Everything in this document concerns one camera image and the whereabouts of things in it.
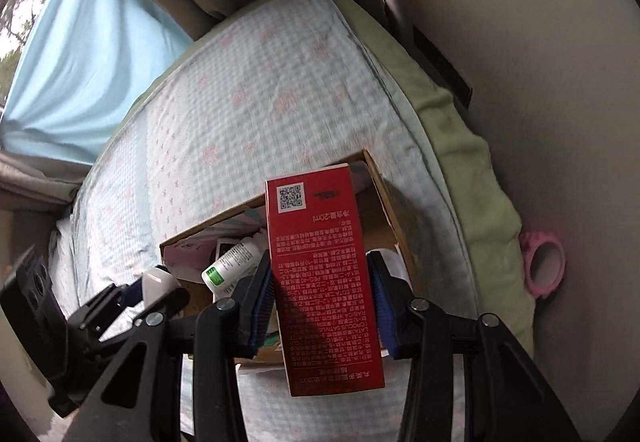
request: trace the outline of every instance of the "black mount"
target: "black mount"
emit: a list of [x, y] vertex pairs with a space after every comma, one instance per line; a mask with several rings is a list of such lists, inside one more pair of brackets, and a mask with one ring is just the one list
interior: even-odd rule
[[[62, 323], [62, 335], [64, 317], [50, 282], [38, 306], [24, 308], [34, 274], [42, 277], [33, 256], [28, 260], [15, 266], [16, 277], [6, 281], [0, 304], [33, 361], [49, 372], [45, 376], [56, 392], [52, 407], [64, 414], [82, 404], [66, 442], [178, 442], [183, 354], [193, 354], [196, 440], [246, 442], [234, 358], [255, 354], [242, 325], [264, 294], [260, 289], [270, 284], [268, 252], [233, 298], [197, 316], [172, 319], [188, 301], [186, 290], [178, 288], [106, 342], [98, 340], [100, 333], [138, 298], [137, 283], [107, 287]], [[466, 442], [580, 441], [558, 398], [497, 316], [449, 316], [391, 277], [379, 253], [367, 261], [383, 341], [396, 359], [412, 359], [399, 441], [450, 440], [454, 354], [465, 361]], [[16, 303], [21, 312], [31, 310], [31, 322], [7, 313]], [[24, 330], [27, 323], [36, 325], [36, 337]], [[44, 366], [44, 345], [63, 350], [52, 354], [66, 361], [63, 370], [60, 364]]]

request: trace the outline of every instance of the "screw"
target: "screw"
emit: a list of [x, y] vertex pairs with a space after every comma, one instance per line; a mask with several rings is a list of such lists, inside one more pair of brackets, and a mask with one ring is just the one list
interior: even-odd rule
[[411, 301], [410, 307], [416, 312], [426, 312], [429, 309], [429, 302], [426, 299], [417, 297]]
[[483, 314], [481, 321], [484, 326], [489, 328], [497, 327], [500, 324], [500, 319], [495, 314]]
[[231, 310], [234, 306], [236, 306], [236, 302], [230, 297], [225, 297], [220, 301], [216, 301], [216, 307], [220, 311]]
[[159, 312], [151, 312], [146, 318], [145, 323], [150, 327], [158, 326], [164, 320], [164, 316]]

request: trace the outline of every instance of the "blue cloth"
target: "blue cloth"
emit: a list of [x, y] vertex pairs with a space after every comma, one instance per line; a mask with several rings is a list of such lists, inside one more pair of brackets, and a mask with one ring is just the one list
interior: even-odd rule
[[135, 99], [191, 43], [151, 0], [47, 0], [9, 92], [2, 147], [93, 164]]

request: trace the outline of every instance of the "foliage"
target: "foliage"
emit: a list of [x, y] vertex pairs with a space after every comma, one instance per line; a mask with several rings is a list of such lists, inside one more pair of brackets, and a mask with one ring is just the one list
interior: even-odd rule
[[0, 14], [0, 36], [14, 38], [16, 47], [0, 58], [0, 106], [9, 94], [20, 54], [45, 0], [9, 0]]
[[0, 59], [0, 106], [2, 107], [4, 107], [6, 97], [9, 95], [9, 89], [14, 80], [15, 69], [18, 67], [19, 60], [20, 50], [11, 50]]

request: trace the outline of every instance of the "white wall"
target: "white wall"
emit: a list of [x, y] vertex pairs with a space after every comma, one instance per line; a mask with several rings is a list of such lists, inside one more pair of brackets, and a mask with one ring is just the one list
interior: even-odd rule
[[399, 1], [473, 87], [468, 117], [526, 227], [565, 243], [536, 360], [580, 433], [602, 438], [640, 386], [640, 9]]

